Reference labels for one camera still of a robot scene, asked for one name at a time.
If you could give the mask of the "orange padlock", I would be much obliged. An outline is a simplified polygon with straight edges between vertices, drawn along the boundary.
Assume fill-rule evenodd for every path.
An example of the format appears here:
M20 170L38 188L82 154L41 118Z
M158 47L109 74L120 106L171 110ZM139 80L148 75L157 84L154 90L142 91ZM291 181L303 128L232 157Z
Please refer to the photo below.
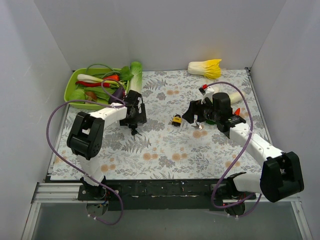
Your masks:
M131 129L131 135L132 136L135 136L135 135L140 135L141 136L141 134L137 130L137 128L138 128L137 124L130 124L128 127Z

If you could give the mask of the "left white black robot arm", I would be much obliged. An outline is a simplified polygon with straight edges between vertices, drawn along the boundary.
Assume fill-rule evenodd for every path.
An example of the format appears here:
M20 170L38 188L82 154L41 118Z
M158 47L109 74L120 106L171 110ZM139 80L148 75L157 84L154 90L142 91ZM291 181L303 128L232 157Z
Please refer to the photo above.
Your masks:
M104 175L97 157L105 128L119 122L121 126L129 127L131 135L135 136L138 134L138 125L147 122L145 104L139 92L130 90L124 103L125 106L122 106L115 102L110 107L91 113L79 112L67 138L67 146L77 156L84 171L81 181L90 187L89 194L95 200L103 199L107 193L106 187L101 184Z

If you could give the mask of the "yellow padlock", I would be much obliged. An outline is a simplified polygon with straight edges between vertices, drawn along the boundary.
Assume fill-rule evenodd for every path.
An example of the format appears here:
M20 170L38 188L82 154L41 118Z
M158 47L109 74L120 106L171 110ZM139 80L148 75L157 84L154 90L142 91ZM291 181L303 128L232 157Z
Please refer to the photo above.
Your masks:
M182 117L179 114L176 114L173 118L172 118L172 122L171 124L175 127L180 127L182 124Z

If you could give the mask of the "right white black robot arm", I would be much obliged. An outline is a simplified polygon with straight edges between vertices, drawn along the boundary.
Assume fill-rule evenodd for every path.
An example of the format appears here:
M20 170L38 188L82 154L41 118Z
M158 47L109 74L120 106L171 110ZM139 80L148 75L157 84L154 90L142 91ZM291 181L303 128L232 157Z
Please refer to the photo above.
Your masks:
M275 203L304 190L298 155L292 151L284 152L252 133L246 121L233 113L227 93L219 92L211 99L191 101L182 118L190 124L194 121L215 122L220 132L244 147L261 166L260 175L240 172L227 178L225 186L218 190L225 191L230 198L237 199L244 192L249 192L262 194Z

